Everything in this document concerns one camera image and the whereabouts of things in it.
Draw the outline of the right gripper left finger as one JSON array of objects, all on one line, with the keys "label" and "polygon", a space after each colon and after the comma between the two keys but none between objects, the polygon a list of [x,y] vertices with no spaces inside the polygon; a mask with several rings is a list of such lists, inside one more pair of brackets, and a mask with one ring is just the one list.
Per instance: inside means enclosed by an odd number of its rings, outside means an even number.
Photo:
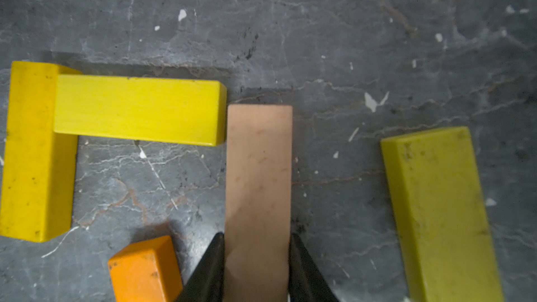
[{"label": "right gripper left finger", "polygon": [[216,233],[176,302],[222,302],[225,235]]}]

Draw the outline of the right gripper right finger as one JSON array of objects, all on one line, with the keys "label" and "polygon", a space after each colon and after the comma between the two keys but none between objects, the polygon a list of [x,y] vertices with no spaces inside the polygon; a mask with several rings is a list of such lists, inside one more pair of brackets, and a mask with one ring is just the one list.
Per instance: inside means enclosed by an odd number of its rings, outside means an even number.
[{"label": "right gripper right finger", "polygon": [[338,302],[297,233],[289,243],[288,293],[290,301]]}]

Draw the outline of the tan block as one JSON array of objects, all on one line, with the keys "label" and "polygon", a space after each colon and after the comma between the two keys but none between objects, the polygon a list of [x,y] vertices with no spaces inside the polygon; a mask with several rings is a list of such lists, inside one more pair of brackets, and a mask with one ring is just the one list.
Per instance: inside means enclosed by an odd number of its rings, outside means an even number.
[{"label": "tan block", "polygon": [[292,106],[228,108],[224,301],[286,301]]}]

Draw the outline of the yellow block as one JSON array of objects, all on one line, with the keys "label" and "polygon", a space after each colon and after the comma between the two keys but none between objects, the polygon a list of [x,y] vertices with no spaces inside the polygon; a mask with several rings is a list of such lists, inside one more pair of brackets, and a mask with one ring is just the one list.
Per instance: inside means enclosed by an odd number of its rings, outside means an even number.
[{"label": "yellow block", "polygon": [[227,88],[218,81],[60,75],[55,132],[217,146],[225,141]]},{"label": "yellow block", "polygon": [[44,243],[71,228],[78,137],[54,131],[57,78],[78,71],[13,62],[1,188],[1,235]]}]

